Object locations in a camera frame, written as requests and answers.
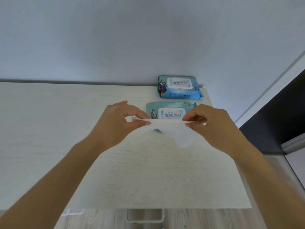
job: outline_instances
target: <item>hand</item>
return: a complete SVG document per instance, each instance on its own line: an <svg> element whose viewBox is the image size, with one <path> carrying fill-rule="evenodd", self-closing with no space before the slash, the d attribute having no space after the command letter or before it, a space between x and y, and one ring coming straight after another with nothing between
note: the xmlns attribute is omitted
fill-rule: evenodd
<svg viewBox="0 0 305 229"><path fill-rule="evenodd" d="M189 111L182 120L195 121L185 125L202 135L211 146L233 159L242 152L244 146L251 145L226 110L200 104Z"/></svg>
<svg viewBox="0 0 305 229"><path fill-rule="evenodd" d="M86 139L98 146L100 153L117 145L132 131L139 127L149 125L148 121L127 122L126 116L136 116L140 119L148 119L144 111L127 104L127 100L108 105L93 130Z"/></svg>

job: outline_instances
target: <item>white wet wipe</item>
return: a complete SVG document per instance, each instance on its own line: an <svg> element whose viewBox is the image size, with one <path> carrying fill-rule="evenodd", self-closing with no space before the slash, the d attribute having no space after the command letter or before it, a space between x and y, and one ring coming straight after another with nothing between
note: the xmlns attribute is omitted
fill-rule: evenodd
<svg viewBox="0 0 305 229"><path fill-rule="evenodd" d="M173 138L180 148L189 146L193 142L193 139L199 135L194 130L185 126L186 123L190 123L191 121L182 121L181 119L139 119L132 117L132 121L135 120L149 121L151 123L137 130L150 131L158 129L163 134Z"/></svg>

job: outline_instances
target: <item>superhero illustration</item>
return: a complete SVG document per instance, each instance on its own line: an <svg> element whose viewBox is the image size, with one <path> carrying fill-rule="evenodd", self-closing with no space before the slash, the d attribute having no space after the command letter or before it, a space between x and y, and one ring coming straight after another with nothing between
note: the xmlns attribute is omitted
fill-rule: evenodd
<svg viewBox="0 0 305 229"><path fill-rule="evenodd" d="M152 112L150 113L150 118L151 118L151 119L158 119L158 118L157 118L157 113L155 113L155 110L154 110L154 109L152 109Z"/></svg>
<svg viewBox="0 0 305 229"><path fill-rule="evenodd" d="M160 88L159 93L161 94L161 96L163 96L164 93L166 92L166 87L167 87L166 83L163 80L160 80L160 83L159 83L159 88Z"/></svg>

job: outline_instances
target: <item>forearm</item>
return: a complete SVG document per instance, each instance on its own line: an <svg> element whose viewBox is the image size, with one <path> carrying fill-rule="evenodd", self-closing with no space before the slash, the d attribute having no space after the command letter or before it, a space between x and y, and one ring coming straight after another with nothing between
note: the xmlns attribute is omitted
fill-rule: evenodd
<svg viewBox="0 0 305 229"><path fill-rule="evenodd" d="M264 156L248 145L234 159L244 174L268 229L305 228L305 203Z"/></svg>
<svg viewBox="0 0 305 229"><path fill-rule="evenodd" d="M0 228L54 228L83 177L98 157L79 142L0 218Z"/></svg>

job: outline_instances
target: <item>right hand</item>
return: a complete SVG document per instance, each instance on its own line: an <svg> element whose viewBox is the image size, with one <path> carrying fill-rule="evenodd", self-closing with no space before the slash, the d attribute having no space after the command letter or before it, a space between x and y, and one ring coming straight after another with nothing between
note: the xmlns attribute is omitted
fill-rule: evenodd
<svg viewBox="0 0 305 229"><path fill-rule="evenodd" d="M194 121L185 125L202 135L211 146L233 159L245 146L251 145L226 110L200 104L189 111L182 120Z"/></svg>

